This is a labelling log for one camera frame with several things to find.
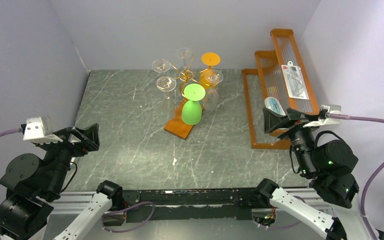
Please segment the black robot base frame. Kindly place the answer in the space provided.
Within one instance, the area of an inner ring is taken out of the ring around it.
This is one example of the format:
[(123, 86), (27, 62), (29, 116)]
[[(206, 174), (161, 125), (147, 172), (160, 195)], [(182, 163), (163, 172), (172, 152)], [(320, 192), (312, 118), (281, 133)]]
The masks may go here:
[(124, 190), (108, 180), (96, 189), (109, 199), (109, 213), (125, 215), (128, 223), (223, 218), (250, 220), (252, 210), (272, 208), (268, 191), (267, 187)]

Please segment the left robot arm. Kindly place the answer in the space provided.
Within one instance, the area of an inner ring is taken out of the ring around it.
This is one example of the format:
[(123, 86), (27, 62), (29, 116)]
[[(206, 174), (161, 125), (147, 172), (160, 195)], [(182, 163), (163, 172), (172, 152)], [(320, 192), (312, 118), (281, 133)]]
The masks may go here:
[(40, 240), (43, 238), (51, 203), (66, 190), (72, 158), (82, 157), (100, 147), (99, 125), (75, 126), (51, 131), (41, 118), (31, 118), (19, 131), (23, 139), (45, 151), (43, 158), (32, 153), (15, 157), (6, 167), (0, 184), (6, 198), (0, 204), (0, 238)]

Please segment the green plastic goblet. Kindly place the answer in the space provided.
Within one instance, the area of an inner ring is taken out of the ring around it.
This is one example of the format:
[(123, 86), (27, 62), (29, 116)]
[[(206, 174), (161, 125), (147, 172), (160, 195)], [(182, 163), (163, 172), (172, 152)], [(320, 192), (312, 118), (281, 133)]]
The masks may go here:
[(187, 125), (196, 125), (202, 118), (202, 106), (200, 101), (206, 96), (206, 90), (198, 83), (188, 84), (183, 91), (187, 99), (181, 112), (181, 120)]

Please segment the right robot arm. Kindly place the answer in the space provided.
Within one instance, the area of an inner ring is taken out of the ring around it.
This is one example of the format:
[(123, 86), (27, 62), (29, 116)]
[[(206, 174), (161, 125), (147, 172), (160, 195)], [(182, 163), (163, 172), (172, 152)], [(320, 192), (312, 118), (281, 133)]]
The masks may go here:
[(309, 114), (288, 108), (283, 115), (267, 107), (262, 110), (264, 132), (284, 129), (279, 138), (290, 141), (289, 152), (297, 158), (300, 176), (310, 180), (322, 200), (337, 209), (337, 216), (316, 210), (267, 178), (255, 188), (254, 199), (260, 207), (289, 213), (326, 240), (383, 240), (384, 232), (374, 228), (353, 205), (359, 192), (352, 174), (358, 158), (341, 137), (319, 145), (320, 135), (313, 135), (321, 126), (337, 125), (339, 120), (333, 116), (341, 109), (339, 105), (322, 105), (318, 114)]

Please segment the orange plastic goblet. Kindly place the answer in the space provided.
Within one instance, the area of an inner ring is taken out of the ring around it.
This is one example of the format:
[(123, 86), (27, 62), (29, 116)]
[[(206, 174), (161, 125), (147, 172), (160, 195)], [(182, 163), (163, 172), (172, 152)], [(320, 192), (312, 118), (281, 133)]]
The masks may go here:
[(202, 70), (200, 72), (199, 76), (199, 84), (205, 89), (209, 89), (212, 85), (211, 83), (206, 79), (206, 73), (211, 73), (213, 70), (212, 68), (216, 65), (218, 65), (221, 61), (220, 56), (217, 53), (214, 52), (206, 52), (201, 56), (201, 61), (204, 65), (207, 66), (206, 69)]

